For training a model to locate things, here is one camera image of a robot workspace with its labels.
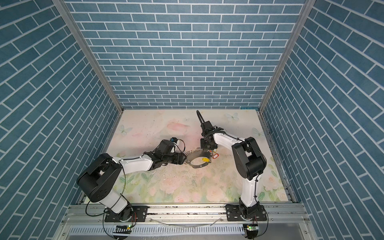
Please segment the large metal keyring band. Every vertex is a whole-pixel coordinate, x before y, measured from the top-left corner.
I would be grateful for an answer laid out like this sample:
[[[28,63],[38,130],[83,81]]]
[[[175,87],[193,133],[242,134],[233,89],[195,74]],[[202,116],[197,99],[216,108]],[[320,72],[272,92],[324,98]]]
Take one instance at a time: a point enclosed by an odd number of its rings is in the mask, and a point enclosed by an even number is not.
[[[212,152],[209,150],[203,150],[197,148],[186,153],[187,159],[186,164],[194,169],[207,167],[212,162]],[[203,162],[202,158],[208,158],[211,160],[210,163]]]

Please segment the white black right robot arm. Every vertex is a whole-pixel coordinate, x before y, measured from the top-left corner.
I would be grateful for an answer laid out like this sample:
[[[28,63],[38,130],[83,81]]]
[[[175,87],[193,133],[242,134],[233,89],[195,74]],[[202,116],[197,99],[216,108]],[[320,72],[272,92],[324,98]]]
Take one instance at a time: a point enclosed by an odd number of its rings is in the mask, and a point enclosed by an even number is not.
[[[228,134],[223,128],[205,121],[200,111],[197,116],[202,128],[201,148],[215,150],[223,146],[233,152],[236,169],[243,178],[242,193],[239,200],[243,214],[250,214],[260,204],[257,196],[258,181],[263,174],[267,159],[253,137],[239,138]]]

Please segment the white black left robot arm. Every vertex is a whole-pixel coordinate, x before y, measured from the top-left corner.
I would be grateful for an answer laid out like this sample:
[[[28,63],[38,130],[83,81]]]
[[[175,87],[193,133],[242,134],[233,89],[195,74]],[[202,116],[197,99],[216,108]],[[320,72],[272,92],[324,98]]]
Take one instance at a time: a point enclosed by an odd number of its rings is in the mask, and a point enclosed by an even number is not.
[[[127,174],[153,171],[168,164],[182,165],[187,156],[179,148],[183,140],[162,140],[152,151],[130,158],[113,158],[101,154],[77,178],[77,184],[92,203],[101,203],[115,214],[130,214],[132,205],[113,189],[120,177]]]

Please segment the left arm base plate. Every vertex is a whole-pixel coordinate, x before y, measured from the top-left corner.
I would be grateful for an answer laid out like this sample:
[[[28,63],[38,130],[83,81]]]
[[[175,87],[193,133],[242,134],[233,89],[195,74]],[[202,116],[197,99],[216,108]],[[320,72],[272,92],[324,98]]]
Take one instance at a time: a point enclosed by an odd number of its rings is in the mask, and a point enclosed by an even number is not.
[[[107,210],[104,221],[107,223],[137,223],[145,222],[148,206],[128,206],[120,213],[115,213],[112,210]]]

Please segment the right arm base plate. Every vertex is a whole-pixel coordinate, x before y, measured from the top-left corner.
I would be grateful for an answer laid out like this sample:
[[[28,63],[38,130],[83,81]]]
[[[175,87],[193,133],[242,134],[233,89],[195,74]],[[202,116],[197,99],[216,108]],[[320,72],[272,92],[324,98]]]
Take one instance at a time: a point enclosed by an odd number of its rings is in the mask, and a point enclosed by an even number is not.
[[[268,219],[267,212],[260,203],[246,207],[245,205],[225,205],[227,221],[266,221]]]

